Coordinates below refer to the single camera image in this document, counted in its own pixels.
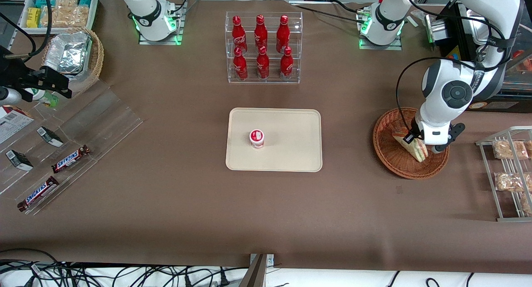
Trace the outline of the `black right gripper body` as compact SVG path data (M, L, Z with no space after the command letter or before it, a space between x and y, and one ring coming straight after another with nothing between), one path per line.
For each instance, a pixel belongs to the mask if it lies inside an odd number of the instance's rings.
M19 58L7 59L5 56L12 53L3 46L0 53L0 101L34 101L34 94L26 89L37 88L39 71L28 68Z

